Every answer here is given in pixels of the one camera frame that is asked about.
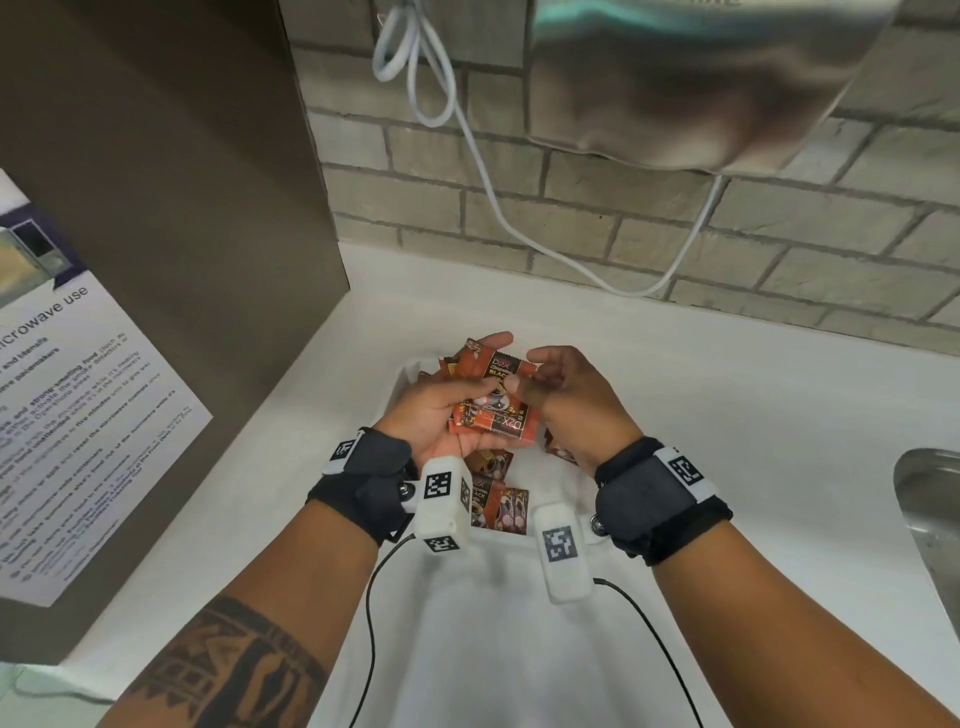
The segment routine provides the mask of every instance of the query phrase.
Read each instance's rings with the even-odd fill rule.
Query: stainless steel hand dryer
[[[659,169],[771,174],[897,0],[532,0],[527,133]]]

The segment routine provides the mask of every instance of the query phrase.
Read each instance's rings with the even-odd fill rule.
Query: forearm
[[[305,726],[376,561],[311,501],[133,681],[100,728]]]
[[[960,725],[728,522],[654,575],[736,728]]]

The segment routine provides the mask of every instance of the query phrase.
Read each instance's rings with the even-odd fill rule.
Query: brick wall
[[[370,2],[281,1],[340,237],[586,282],[496,224],[455,121],[428,131],[402,78],[373,78]],[[526,142],[525,4],[427,3],[504,213],[611,283],[645,286],[709,177]],[[662,297],[960,354],[958,69],[960,0],[909,0],[801,153],[775,179],[730,180]],[[425,110],[439,111],[432,74],[420,84]]]

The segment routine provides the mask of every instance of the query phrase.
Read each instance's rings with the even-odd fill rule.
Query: tattoo
[[[302,728],[325,684],[320,663],[290,635],[236,599],[218,596],[126,695],[184,706],[195,728]]]

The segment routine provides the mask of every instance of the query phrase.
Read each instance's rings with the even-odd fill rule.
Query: wristband
[[[333,451],[307,502],[325,503],[382,546],[410,522],[400,501],[403,480],[417,476],[410,455],[409,443],[364,427]]]
[[[597,468],[597,519],[648,566],[732,518],[716,487],[675,449],[644,437]]]

